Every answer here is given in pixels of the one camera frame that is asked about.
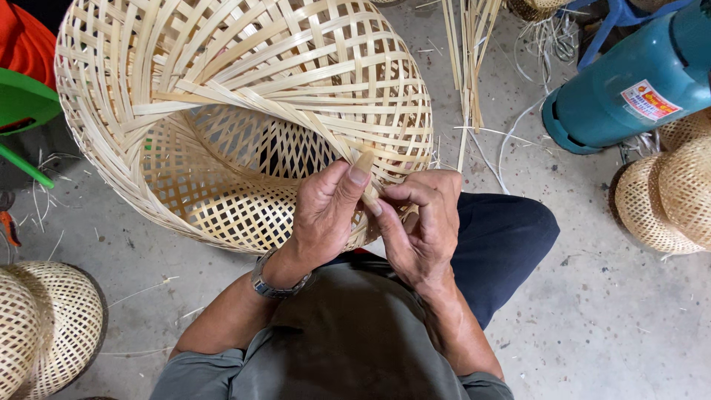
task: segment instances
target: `orange cloth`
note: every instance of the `orange cloth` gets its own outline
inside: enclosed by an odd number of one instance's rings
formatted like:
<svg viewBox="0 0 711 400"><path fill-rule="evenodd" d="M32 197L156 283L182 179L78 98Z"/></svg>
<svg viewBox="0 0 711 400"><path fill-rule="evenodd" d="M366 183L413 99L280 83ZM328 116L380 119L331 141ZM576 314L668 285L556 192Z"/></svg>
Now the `orange cloth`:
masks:
<svg viewBox="0 0 711 400"><path fill-rule="evenodd" d="M57 38L35 17L0 0L0 68L34 78L52 90Z"/></svg>

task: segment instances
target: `green plastic stool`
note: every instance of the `green plastic stool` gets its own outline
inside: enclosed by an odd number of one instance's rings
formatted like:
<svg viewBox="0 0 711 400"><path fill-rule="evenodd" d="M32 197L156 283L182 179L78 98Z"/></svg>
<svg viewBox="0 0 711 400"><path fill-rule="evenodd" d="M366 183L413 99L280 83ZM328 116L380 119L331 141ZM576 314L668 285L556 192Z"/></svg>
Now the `green plastic stool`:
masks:
<svg viewBox="0 0 711 400"><path fill-rule="evenodd" d="M62 112L57 92L26 75L0 68L0 135L44 125ZM54 182L22 157L0 144L0 156L52 189Z"/></svg>

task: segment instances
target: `wristwatch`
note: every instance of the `wristwatch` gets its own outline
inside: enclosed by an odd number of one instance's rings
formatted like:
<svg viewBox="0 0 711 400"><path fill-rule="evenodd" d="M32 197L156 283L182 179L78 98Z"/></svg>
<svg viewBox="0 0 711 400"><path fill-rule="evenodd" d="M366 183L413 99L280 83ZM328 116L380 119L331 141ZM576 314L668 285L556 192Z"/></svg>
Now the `wristwatch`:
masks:
<svg viewBox="0 0 711 400"><path fill-rule="evenodd" d="M277 247L272 247L267 251L258 261L257 265L255 266L255 269L252 270L252 286L254 287L255 291L259 293L262 296L265 296L266 298L273 298L273 299L285 299L289 297L290 295L295 295L301 288L306 284L306 282L309 280L311 277L311 273L309 272L306 276L304 276L299 283L297 283L293 288L291 289L276 289L273 288L272 286L269 285L269 283L266 283L264 281L264 277L262 276L262 270L264 269L264 265L267 263L269 260L269 257L272 256L276 251L278 250Z"/></svg>

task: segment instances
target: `sticker label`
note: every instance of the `sticker label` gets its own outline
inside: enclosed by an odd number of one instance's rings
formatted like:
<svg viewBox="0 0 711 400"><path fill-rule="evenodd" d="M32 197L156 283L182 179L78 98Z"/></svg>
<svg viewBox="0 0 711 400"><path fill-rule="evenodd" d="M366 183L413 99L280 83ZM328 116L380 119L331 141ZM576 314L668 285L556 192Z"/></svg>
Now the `sticker label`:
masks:
<svg viewBox="0 0 711 400"><path fill-rule="evenodd" d="M657 93L646 79L620 94L635 111L653 121L683 110Z"/></svg>

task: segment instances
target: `orange handle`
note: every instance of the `orange handle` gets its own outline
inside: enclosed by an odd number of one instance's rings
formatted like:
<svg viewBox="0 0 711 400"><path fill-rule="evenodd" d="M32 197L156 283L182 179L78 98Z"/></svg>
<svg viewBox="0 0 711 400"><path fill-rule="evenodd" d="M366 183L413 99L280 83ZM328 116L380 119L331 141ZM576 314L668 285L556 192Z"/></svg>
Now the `orange handle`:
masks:
<svg viewBox="0 0 711 400"><path fill-rule="evenodd" d="M0 211L0 221L2 221L2 224L5 225L7 241L10 242L12 246L22 246L15 238L15 232L12 229L12 217L7 211Z"/></svg>

